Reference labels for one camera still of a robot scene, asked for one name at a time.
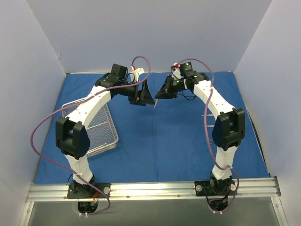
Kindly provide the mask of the blue surgical drape cloth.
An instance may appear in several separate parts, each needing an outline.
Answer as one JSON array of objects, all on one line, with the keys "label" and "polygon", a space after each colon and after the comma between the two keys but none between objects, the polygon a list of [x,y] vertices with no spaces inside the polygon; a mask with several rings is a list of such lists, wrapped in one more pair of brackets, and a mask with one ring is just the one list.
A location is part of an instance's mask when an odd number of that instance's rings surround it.
[{"label": "blue surgical drape cloth", "polygon": [[[232,72],[214,73],[214,87],[235,108],[246,113],[246,136],[238,147],[233,168],[239,178],[270,177],[252,123]],[[68,74],[55,110],[67,102],[86,97],[100,74]],[[88,158],[97,182],[166,182],[207,180],[214,166],[206,144],[204,107],[199,99],[159,100],[152,105],[129,104],[127,97],[115,96],[108,103],[119,140],[117,147]],[[69,165],[55,145],[53,117],[43,155]],[[71,172],[40,160],[35,184],[64,184]]]}]

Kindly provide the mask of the wire mesh instrument tray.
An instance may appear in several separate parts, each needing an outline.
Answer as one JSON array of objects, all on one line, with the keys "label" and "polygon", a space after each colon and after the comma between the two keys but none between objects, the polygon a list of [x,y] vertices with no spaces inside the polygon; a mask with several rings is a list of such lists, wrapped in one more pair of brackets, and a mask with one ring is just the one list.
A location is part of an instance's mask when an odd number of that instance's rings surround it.
[{"label": "wire mesh instrument tray", "polygon": [[80,99],[62,106],[66,112],[55,126],[56,146],[79,160],[114,148],[118,135],[105,97]]}]

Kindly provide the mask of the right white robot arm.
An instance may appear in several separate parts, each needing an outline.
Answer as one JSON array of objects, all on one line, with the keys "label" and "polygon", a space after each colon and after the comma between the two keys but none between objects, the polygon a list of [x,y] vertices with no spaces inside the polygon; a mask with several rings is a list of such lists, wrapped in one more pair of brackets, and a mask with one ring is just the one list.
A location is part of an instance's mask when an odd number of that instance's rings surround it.
[{"label": "right white robot arm", "polygon": [[245,111],[228,103],[214,87],[214,77],[208,78],[192,68],[192,59],[185,59],[171,66],[171,74],[167,76],[163,86],[155,95],[156,99],[177,98],[178,93],[190,90],[204,104],[204,124],[207,112],[215,119],[212,134],[205,132],[207,139],[212,138],[216,145],[216,154],[212,175],[215,179],[209,182],[209,189],[214,194],[225,190],[224,180],[232,176],[232,164],[235,152],[245,138]]}]

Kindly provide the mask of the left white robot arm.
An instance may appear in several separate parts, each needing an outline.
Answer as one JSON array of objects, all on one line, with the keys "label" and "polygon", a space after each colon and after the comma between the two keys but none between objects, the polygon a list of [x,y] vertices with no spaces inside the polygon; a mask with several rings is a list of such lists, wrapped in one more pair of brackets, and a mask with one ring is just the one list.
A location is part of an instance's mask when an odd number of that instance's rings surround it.
[{"label": "left white robot arm", "polygon": [[143,68],[134,69],[131,81],[128,82],[128,69],[125,66],[113,64],[111,72],[99,78],[88,96],[66,117],[59,117],[55,123],[56,146],[69,162],[73,173],[73,181],[78,186],[78,192],[83,197],[94,194],[94,177],[87,160],[90,149],[90,139],[87,128],[99,110],[116,95],[126,96],[133,105],[154,105],[147,80],[139,82]]}]

